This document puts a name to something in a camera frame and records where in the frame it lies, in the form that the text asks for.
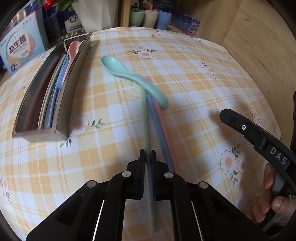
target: cup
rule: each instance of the cup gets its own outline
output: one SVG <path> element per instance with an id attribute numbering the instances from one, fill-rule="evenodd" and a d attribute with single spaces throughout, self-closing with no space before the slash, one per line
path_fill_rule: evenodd
<path id="1" fill-rule="evenodd" d="M 168 12 L 158 12 L 158 19 L 156 21 L 155 28 L 166 30 L 169 22 L 172 19 L 172 14 Z"/>
<path id="2" fill-rule="evenodd" d="M 155 8 L 152 8 L 152 9 L 150 9 L 150 10 L 152 10 L 152 11 L 157 11 L 157 12 L 163 12 L 162 10 L 155 9 Z"/>
<path id="3" fill-rule="evenodd" d="M 151 11 L 151 10 L 144 10 L 144 12 L 145 12 L 145 15 L 144 15 L 141 26 L 144 28 L 154 28 L 158 18 L 158 12 Z"/>
<path id="4" fill-rule="evenodd" d="M 135 26 L 139 27 L 142 23 L 142 20 L 144 18 L 145 12 L 140 9 L 131 9 L 130 12 L 130 20 L 129 20 L 129 26 Z"/>

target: table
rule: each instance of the table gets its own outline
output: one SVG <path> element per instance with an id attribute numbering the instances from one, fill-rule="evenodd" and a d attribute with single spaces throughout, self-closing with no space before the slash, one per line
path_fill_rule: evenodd
<path id="1" fill-rule="evenodd" d="M 167 96 L 164 116 L 185 181 L 207 181 L 241 210 L 263 182 L 266 161 L 242 135 L 219 120 L 233 109 L 280 138 L 274 114 L 247 72 L 222 46 L 184 34 L 140 27 L 93 33 L 63 142 L 11 139 L 24 94 L 48 52 L 0 81 L 0 209 L 16 234 L 26 235 L 88 180 L 103 182 L 126 170 L 144 147 L 141 94 L 132 81 L 101 66 L 115 56 L 149 76 Z M 149 116 L 151 149 L 164 161 Z M 156 204 L 149 233 L 148 200 L 127 200 L 122 240 L 172 240 L 167 202 Z"/>

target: beige cup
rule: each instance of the beige cup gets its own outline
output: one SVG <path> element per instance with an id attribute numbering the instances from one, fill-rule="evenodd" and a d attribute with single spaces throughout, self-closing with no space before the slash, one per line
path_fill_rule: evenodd
<path id="1" fill-rule="evenodd" d="M 144 10 L 145 15 L 142 21 L 142 27 L 154 28 L 158 18 L 158 12 L 153 10 Z"/>

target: metal tray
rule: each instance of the metal tray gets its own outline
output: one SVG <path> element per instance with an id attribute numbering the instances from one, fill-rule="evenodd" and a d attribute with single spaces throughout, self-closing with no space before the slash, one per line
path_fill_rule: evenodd
<path id="1" fill-rule="evenodd" d="M 29 142 L 61 141 L 68 138 L 69 121 L 73 98 L 81 69 L 91 47 L 90 34 L 68 38 L 61 42 L 48 56 L 33 78 L 20 105 L 12 137 L 22 137 Z M 57 99 L 52 127 L 37 129 L 38 118 L 50 78 L 63 53 L 74 41 L 83 41 Z"/>

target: screw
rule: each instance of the screw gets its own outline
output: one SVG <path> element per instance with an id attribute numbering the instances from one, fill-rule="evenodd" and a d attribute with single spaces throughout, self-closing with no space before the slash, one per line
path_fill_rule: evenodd
<path id="1" fill-rule="evenodd" d="M 167 173 L 165 173 L 165 177 L 166 177 L 166 178 L 172 178 L 173 176 L 174 176 L 174 174 L 171 173 L 171 172 L 167 172 Z"/>
<path id="2" fill-rule="evenodd" d="M 89 188 L 93 188 L 93 187 L 96 185 L 96 182 L 95 182 L 95 181 L 89 181 L 86 185 L 87 185 Z"/>
<path id="3" fill-rule="evenodd" d="M 200 183 L 200 188 L 207 189 L 208 187 L 209 187 L 209 184 L 207 184 L 206 182 L 201 182 Z"/>
<path id="4" fill-rule="evenodd" d="M 131 172 L 125 171 L 125 172 L 122 173 L 122 176 L 123 177 L 130 177 L 131 176 Z"/>

